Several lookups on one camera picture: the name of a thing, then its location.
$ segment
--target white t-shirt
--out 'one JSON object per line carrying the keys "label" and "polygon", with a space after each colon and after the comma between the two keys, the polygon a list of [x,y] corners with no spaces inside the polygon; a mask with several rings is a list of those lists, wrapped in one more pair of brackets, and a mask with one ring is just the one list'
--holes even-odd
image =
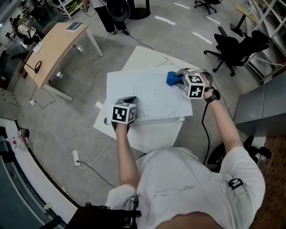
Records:
{"label": "white t-shirt", "polygon": [[91,5],[93,6],[93,8],[97,8],[97,7],[101,7],[101,6],[105,6],[106,2],[104,0],[90,0]]}
{"label": "white t-shirt", "polygon": [[32,38],[35,35],[36,29],[31,27],[31,30],[30,30],[31,37],[30,37],[29,33],[28,33],[28,28],[29,28],[29,26],[27,26],[25,24],[21,24],[21,25],[18,26],[18,31],[19,31],[19,33],[27,36],[30,39],[30,38]]}
{"label": "white t-shirt", "polygon": [[[192,212],[206,213],[222,228],[235,229],[240,224],[234,217],[237,211],[248,210],[247,215],[253,220],[265,192],[260,170],[242,147],[233,148],[225,156],[220,173],[211,172],[185,148],[155,150],[138,159],[137,167],[140,174],[137,191],[129,185],[117,187],[109,192],[106,205],[130,210],[130,200],[137,193],[138,210],[142,213],[137,219],[139,229],[155,229],[178,214]],[[229,192],[233,190],[226,177],[243,181],[248,209],[231,207]]]}

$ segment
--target white table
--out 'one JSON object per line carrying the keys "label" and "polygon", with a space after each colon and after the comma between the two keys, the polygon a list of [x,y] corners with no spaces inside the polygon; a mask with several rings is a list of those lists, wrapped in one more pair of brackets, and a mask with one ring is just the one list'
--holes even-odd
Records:
{"label": "white table", "polygon": [[[137,46],[122,70],[126,71],[152,68],[160,64],[171,68],[174,67],[174,71],[178,71],[181,68],[199,69],[187,62],[176,59],[169,55]],[[116,139],[112,125],[104,124],[106,110],[105,102],[93,127]],[[182,122],[131,126],[128,132],[128,140],[131,147],[143,153],[149,153],[150,151],[160,147],[172,147],[179,134],[181,126]]]}

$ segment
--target chair backrest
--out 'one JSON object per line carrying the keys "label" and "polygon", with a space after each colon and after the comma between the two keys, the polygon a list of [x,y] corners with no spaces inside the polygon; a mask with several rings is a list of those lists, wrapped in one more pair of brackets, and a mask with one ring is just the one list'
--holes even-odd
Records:
{"label": "chair backrest", "polygon": [[238,58],[250,56],[269,47],[270,39],[258,30],[252,32],[252,37],[246,37],[238,46]]}

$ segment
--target black buckle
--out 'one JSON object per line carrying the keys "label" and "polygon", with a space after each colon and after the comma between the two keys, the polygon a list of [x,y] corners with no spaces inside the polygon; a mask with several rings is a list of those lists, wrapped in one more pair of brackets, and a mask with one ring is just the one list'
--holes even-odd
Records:
{"label": "black buckle", "polygon": [[235,178],[232,179],[228,182],[228,185],[232,188],[232,189],[236,189],[237,187],[243,185],[242,180],[240,180],[239,178]]}

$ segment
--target gray floor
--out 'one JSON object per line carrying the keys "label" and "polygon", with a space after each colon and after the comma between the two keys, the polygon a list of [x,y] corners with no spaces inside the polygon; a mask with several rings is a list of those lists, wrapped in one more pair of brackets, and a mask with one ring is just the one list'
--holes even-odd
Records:
{"label": "gray floor", "polygon": [[[207,16],[220,22],[220,26],[228,35],[240,39],[229,29],[230,22],[237,24],[241,18],[241,14],[235,9],[235,1],[224,0],[222,4],[214,6],[218,12],[211,15],[204,8],[194,9],[193,1],[180,0],[177,3],[190,7],[190,10],[175,5],[171,0],[152,0],[151,16],[139,21],[127,20],[127,27],[131,35],[155,50],[211,72],[219,61],[212,55],[204,55],[203,51],[205,49],[216,51],[214,34],[219,30],[218,24]],[[90,9],[88,14],[92,15],[93,9]],[[155,16],[167,18],[176,24],[168,24],[155,19]],[[104,204],[111,187],[92,170],[75,167],[73,156],[55,138],[46,124],[70,150],[78,150],[81,160],[91,163],[98,157],[109,141],[108,136],[93,128],[99,113],[95,104],[97,101],[101,103],[105,101],[106,73],[121,70],[139,43],[124,34],[106,33],[97,14],[94,17],[87,17],[79,11],[75,17],[78,18],[74,21],[89,24],[104,57],[100,58],[88,40],[83,38],[80,41],[84,46],[82,53],[76,49],[71,51],[65,59],[65,77],[56,83],[62,91],[74,97],[74,100],[70,102],[52,94],[56,102],[43,110],[38,104],[33,107],[28,105],[35,84],[29,77],[25,80],[20,78],[15,93],[23,109],[27,105],[28,108],[19,118],[19,123],[30,130],[33,152],[43,167],[76,202],[81,205],[86,201],[92,204]],[[213,44],[193,35],[192,32],[199,33]],[[213,73],[214,80],[232,116],[234,116],[239,96],[259,85],[258,79],[245,67],[234,69],[236,72],[234,77],[230,77],[230,71],[224,64],[216,73]],[[47,92],[39,88],[33,99],[41,106],[53,101]],[[191,149],[203,160],[207,148],[206,134],[201,125],[205,102],[194,100],[192,104],[193,117],[184,122],[175,145]],[[210,110],[207,111],[205,124],[210,134],[211,151],[221,140]],[[137,158],[141,152],[134,150],[134,155]],[[93,168],[111,184],[118,185],[115,140],[111,140],[104,156],[93,165]]]}

